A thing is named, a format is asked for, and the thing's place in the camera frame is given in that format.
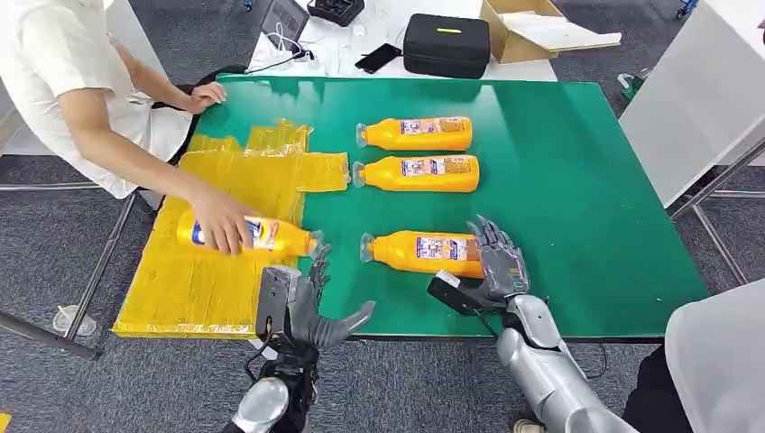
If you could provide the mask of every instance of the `white shirt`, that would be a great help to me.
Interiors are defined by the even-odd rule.
[[[136,185],[80,156],[56,99],[105,88],[112,129],[163,161],[183,144],[191,114],[161,108],[137,92],[107,34],[103,0],[3,0],[0,77],[37,137],[75,169],[124,198]]]
[[[695,433],[765,431],[765,280],[672,314],[667,366]]]

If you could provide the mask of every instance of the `green table mat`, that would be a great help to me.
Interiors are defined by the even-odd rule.
[[[315,128],[313,152],[349,161],[422,155],[358,149],[355,125],[387,117],[466,115],[468,151],[481,163],[472,194],[390,192],[373,187],[308,194],[303,226],[332,244],[322,314],[340,318],[377,301],[361,334],[486,336],[427,294],[430,275],[361,263],[364,232],[468,233],[480,213],[523,248],[531,292],[548,299],[566,337],[663,336],[677,307],[708,296],[674,226],[600,88],[593,83],[456,79],[219,78],[228,100],[209,109],[197,133],[233,135],[287,118]],[[429,154],[448,154],[430,152]],[[253,181],[259,181],[257,173]],[[309,261],[300,263],[305,271]]]

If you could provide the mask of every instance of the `humanoid robot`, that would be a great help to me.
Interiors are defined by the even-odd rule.
[[[547,304],[530,294],[521,249],[493,222],[478,219],[480,226],[467,224],[475,235],[484,282],[470,288],[442,271],[433,277],[428,292],[462,315],[478,316],[490,330],[484,315],[502,317],[502,332],[492,331],[497,353],[548,432],[636,433],[595,395]],[[264,270],[258,329],[267,330],[265,343],[280,355],[263,366],[225,432],[308,431],[319,350],[353,334],[369,320],[374,307],[367,301],[354,315],[339,321],[319,316],[318,302],[327,282],[327,253],[328,248],[318,255],[307,277],[284,267]]]

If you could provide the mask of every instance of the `smartphone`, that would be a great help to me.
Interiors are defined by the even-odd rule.
[[[367,74],[374,74],[380,68],[387,65],[388,62],[399,56],[401,56],[401,49],[390,45],[390,43],[385,43],[356,62],[355,66]]]

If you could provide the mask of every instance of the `robot finger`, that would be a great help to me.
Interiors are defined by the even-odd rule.
[[[480,214],[478,215],[478,220],[481,221],[481,225],[484,226],[484,231],[486,232],[486,241],[489,243],[489,245],[496,246],[497,234],[494,231],[496,226]]]
[[[467,226],[470,227],[470,231],[473,232],[475,241],[478,243],[478,248],[486,246],[486,236],[484,236],[484,231],[470,221],[467,222]]]
[[[505,233],[500,227],[498,227],[494,221],[491,219],[486,220],[487,223],[489,223],[489,226],[492,228],[494,233],[497,236],[497,244],[499,245],[507,245],[510,246],[510,248],[514,248],[515,245],[512,244],[512,240],[509,236],[507,236],[507,233]]]

